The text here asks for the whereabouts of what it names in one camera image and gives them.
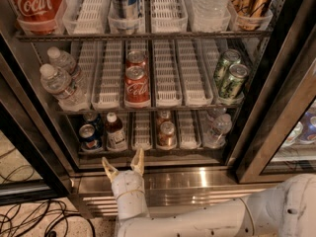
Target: green can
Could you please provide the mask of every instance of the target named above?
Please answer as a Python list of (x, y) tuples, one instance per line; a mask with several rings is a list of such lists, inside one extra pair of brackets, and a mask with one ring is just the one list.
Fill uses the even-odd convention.
[(243, 64), (231, 65), (218, 90), (219, 97), (223, 99), (237, 98), (243, 90), (248, 77), (248, 67)]
[(214, 71), (214, 80), (217, 89), (219, 89), (219, 86), (230, 65), (239, 64), (240, 62), (241, 54), (238, 50), (228, 49), (220, 55)]

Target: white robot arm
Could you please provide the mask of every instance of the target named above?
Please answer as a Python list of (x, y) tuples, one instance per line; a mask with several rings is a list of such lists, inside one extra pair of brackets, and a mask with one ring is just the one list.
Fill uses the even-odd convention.
[[(143, 151), (135, 157), (143, 159)], [(245, 237), (277, 232), (279, 237), (310, 237), (316, 233), (316, 175), (298, 175), (275, 188), (174, 217), (152, 218), (139, 165), (143, 166), (141, 160), (134, 171), (116, 172), (112, 182), (118, 202), (118, 237)], [(138, 185), (132, 187), (127, 176), (138, 180), (134, 182)]]

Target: brown beverage bottle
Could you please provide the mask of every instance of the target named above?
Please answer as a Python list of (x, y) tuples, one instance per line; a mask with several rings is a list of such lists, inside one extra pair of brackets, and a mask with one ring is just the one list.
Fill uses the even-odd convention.
[(127, 148), (125, 132), (121, 119), (115, 113), (108, 113), (105, 121), (105, 131), (113, 150), (125, 150)]

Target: red can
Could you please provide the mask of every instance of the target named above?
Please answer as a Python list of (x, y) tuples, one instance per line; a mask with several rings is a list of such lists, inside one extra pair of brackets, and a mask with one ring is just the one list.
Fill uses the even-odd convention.
[(143, 67), (131, 66), (125, 72), (126, 100), (131, 103), (149, 101), (148, 75)]
[(130, 51), (126, 58), (126, 68), (132, 66), (143, 67), (147, 74), (149, 74), (148, 55), (145, 51), (133, 50)]
[[(45, 22), (54, 20), (63, 0), (13, 0), (18, 7), (22, 20), (26, 22)], [(57, 25), (43, 24), (34, 34), (47, 35), (56, 29)]]

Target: coca-cola logo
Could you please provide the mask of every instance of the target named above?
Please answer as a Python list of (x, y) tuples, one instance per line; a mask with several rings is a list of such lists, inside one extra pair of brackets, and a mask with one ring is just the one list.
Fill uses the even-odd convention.
[(43, 15), (52, 9), (50, 0), (18, 0), (17, 4), (23, 16)]
[(140, 96), (148, 91), (148, 82), (145, 81), (143, 83), (134, 83), (126, 87), (126, 92), (128, 95)]

